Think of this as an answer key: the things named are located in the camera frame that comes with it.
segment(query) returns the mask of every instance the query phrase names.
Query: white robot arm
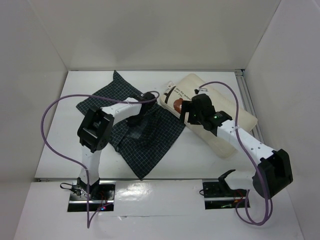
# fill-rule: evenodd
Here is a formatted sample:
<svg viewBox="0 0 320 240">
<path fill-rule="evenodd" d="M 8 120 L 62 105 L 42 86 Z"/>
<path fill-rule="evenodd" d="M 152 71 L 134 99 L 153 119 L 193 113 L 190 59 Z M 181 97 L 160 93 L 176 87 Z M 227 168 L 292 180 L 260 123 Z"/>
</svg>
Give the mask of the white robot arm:
<svg viewBox="0 0 320 240">
<path fill-rule="evenodd" d="M 82 163 L 89 172 L 89 195 L 99 185 L 99 163 L 102 149 L 108 144 L 113 126 L 122 120 L 127 119 L 129 126 L 138 124 L 143 115 L 150 109 L 155 101 L 149 103 L 138 103 L 154 99 L 152 93 L 145 93 L 142 96 L 128 97 L 124 102 L 108 107 L 91 107 L 86 113 L 77 135 L 82 145 Z M 87 174 L 84 168 L 81 169 L 77 184 L 82 191 L 87 192 Z"/>
<path fill-rule="evenodd" d="M 289 155 L 282 149 L 275 151 L 251 136 L 240 126 L 236 127 L 235 121 L 226 112 L 215 111 L 211 99 L 206 94 L 199 94 L 194 96 L 191 101 L 182 102 L 181 122 L 185 121 L 187 112 L 189 112 L 188 123 L 203 125 L 204 129 L 226 140 L 239 152 L 244 152 L 236 135 L 236 129 L 238 130 L 242 144 L 249 151 L 267 184 L 269 199 L 293 181 Z M 224 191 L 255 189 L 261 196 L 264 196 L 257 173 L 253 175 L 249 171 L 232 169 L 221 175 L 218 180 L 220 188 Z"/>
</svg>

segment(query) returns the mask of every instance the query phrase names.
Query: purple cable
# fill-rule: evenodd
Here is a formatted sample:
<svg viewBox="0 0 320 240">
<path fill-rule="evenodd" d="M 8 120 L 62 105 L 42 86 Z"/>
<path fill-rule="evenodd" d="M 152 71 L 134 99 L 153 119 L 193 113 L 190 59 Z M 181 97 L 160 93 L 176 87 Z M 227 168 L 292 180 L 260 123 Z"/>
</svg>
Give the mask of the purple cable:
<svg viewBox="0 0 320 240">
<path fill-rule="evenodd" d="M 256 171 L 256 173 L 257 173 L 257 175 L 258 175 L 258 177 L 259 177 L 261 186 L 262 186 L 262 191 L 263 191 L 263 196 L 264 196 L 264 202 L 265 202 L 265 213 L 264 213 L 264 218 L 263 218 L 263 220 L 260 221 L 260 222 L 255 222 L 255 221 L 253 221 L 253 219 L 250 217 L 250 214 L 249 214 L 249 211 L 248 211 L 248 197 L 249 197 L 249 192 L 250 192 L 250 190 L 248 190 L 248 191 L 246 192 L 245 200 L 242 200 L 242 201 L 238 202 L 238 204 L 235 206 L 236 214 L 238 215 L 238 217 L 239 217 L 242 221 L 244 221 L 244 222 L 247 223 L 247 224 L 256 225 L 256 226 L 262 226 L 262 225 L 265 224 L 265 223 L 269 220 L 269 218 L 271 217 L 271 214 L 272 214 L 272 212 L 273 212 L 273 203 L 272 203 L 272 200 L 271 200 L 271 198 L 270 198 L 270 213 L 269 213 L 269 201 L 268 201 L 267 185 L 266 185 L 266 183 L 265 183 L 265 181 L 264 181 L 264 179 L 263 179 L 263 177 L 262 177 L 262 174 L 261 174 L 261 172 L 260 172 L 257 164 L 255 163 L 255 160 L 252 158 L 252 156 L 250 155 L 249 151 L 246 149 L 246 147 L 244 146 L 244 144 L 242 143 L 242 141 L 241 141 L 241 139 L 240 139 L 239 131 L 238 131 L 238 128 L 237 128 L 237 126 L 238 126 L 238 118 L 239 118 L 239 101 L 238 101 L 238 98 L 237 98 L 237 96 L 236 96 L 236 93 L 233 91 L 233 89 L 232 89 L 229 85 L 227 85 L 227 84 L 225 84 L 224 82 L 221 82 L 221 81 L 210 81 L 210 82 L 206 82 L 206 83 L 202 84 L 199 88 L 203 88 L 204 86 L 209 85 L 209 84 L 221 84 L 221 85 L 227 87 L 227 88 L 231 91 L 231 93 L 232 93 L 232 95 L 233 95 L 233 97 L 234 97 L 234 99 L 235 99 L 235 105 L 236 105 L 235 120 L 234 120 L 234 122 L 235 122 L 235 134 L 236 134 L 236 138 L 237 138 L 237 140 L 238 140 L 238 142 L 239 142 L 239 145 L 241 146 L 241 148 L 243 149 L 243 151 L 245 152 L 245 154 L 248 156 L 248 158 L 250 159 L 251 163 L 253 164 L 253 166 L 254 166 L 254 168 L 255 168 L 255 171 Z M 240 204 L 241 202 L 243 202 L 243 201 L 245 201 L 245 202 L 244 202 L 244 207 L 245 207 L 246 216 L 248 217 L 248 219 L 249 219 L 250 221 L 245 220 L 242 216 L 240 216 L 240 214 L 239 214 L 239 212 L 238 212 L 238 206 L 239 206 L 239 204 Z"/>
<path fill-rule="evenodd" d="M 89 95 L 89 94 L 72 94 L 72 95 L 66 95 L 66 96 L 62 96 L 60 98 L 58 98 L 57 100 L 55 100 L 53 103 L 51 103 L 46 110 L 44 111 L 43 115 L 42 115 L 42 119 L 41 119 L 41 124 L 40 124 L 40 128 L 41 128 L 41 136 L 43 138 L 43 141 L 45 143 L 45 145 L 55 154 L 57 154 L 58 156 L 67 159 L 73 163 L 79 164 L 81 167 L 83 167 L 85 169 L 85 173 L 86 173 L 86 178 L 87 178 L 87 185 L 86 185 L 86 192 L 89 193 L 90 191 L 90 180 L 89 180 L 89 171 L 88 168 L 82 163 L 79 162 L 77 160 L 74 160 L 68 156 L 65 156 L 63 154 L 61 154 L 60 152 L 56 151 L 47 141 L 47 138 L 45 136 L 45 131 L 44 131 L 44 122 L 45 122 L 45 118 L 46 115 L 48 113 L 48 111 L 59 101 L 63 100 L 63 99 L 67 99 L 67 98 L 73 98 L 73 97 L 87 97 L 87 98 L 94 98 L 94 99 L 100 99 L 100 100 L 105 100 L 105 101 L 110 101 L 110 102 L 114 102 L 114 103 L 118 103 L 118 104 L 147 104 L 147 103 L 151 103 L 153 101 L 156 101 L 159 97 L 160 97 L 160 93 L 157 91 L 149 91 L 149 93 L 156 93 L 157 96 L 154 99 L 151 100 L 147 100 L 147 101 L 135 101 L 135 102 L 130 102 L 130 101 L 121 101 L 121 100 L 115 100 L 115 99 L 110 99 L 107 97 L 103 97 L 103 96 L 95 96 L 95 95 Z M 89 212 L 89 194 L 86 195 L 86 218 L 87 218 L 87 223 L 86 226 L 87 228 L 90 228 L 90 223 L 91 220 L 93 219 L 94 215 L 99 212 L 99 208 L 97 209 L 97 211 L 94 212 L 94 214 L 91 216 L 90 218 L 90 212 Z"/>
<path fill-rule="evenodd" d="M 100 206 L 100 207 L 98 207 L 96 210 L 95 210 L 95 212 L 92 214 L 92 216 L 90 217 L 90 220 L 89 220 L 89 227 L 90 227 L 90 224 L 91 224 L 91 221 L 92 221 L 92 219 L 94 218 L 94 216 L 98 213 L 98 212 L 100 212 L 101 210 L 102 210 L 102 208 L 104 208 L 104 207 L 106 207 L 106 206 L 109 206 L 109 205 L 111 205 L 112 203 L 111 202 L 109 202 L 109 203 L 107 203 L 107 204 L 105 204 L 105 205 L 102 205 L 102 206 Z"/>
</svg>

